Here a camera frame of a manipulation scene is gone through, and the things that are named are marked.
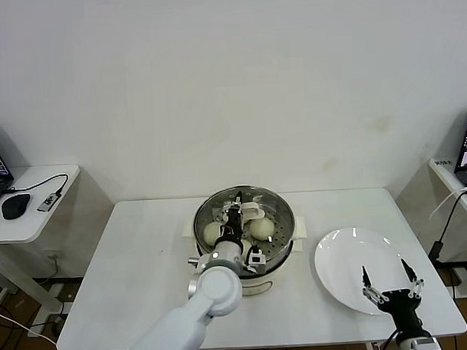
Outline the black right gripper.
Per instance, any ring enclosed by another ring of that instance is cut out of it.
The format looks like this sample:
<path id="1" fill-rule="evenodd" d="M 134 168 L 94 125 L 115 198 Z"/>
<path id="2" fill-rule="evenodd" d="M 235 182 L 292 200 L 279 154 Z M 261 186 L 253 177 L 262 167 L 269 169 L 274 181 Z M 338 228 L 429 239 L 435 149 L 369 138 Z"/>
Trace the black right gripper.
<path id="1" fill-rule="evenodd" d="M 421 323 L 416 315 L 416 309 L 420 304 L 424 280 L 417 277 L 415 270 L 404 259 L 401 259 L 401 263 L 410 281 L 409 289 L 381 293 L 373 287 L 367 270 L 362 266 L 363 295 L 370 302 L 377 303 L 377 307 L 383 313 L 390 314 L 398 333 L 418 332 L 421 330 Z"/>

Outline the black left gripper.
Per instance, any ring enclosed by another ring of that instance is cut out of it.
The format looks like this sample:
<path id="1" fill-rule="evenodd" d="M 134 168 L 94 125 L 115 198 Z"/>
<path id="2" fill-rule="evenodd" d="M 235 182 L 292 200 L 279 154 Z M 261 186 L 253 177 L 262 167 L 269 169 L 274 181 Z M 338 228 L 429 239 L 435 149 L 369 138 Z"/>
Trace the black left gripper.
<path id="1" fill-rule="evenodd" d="M 222 239 L 224 241 L 232 241 L 235 243 L 241 242 L 243 235 L 243 220 L 242 220 L 242 191 L 230 195 L 230 201 L 222 205 L 220 212 L 220 221 L 225 223 L 222 227 Z"/>

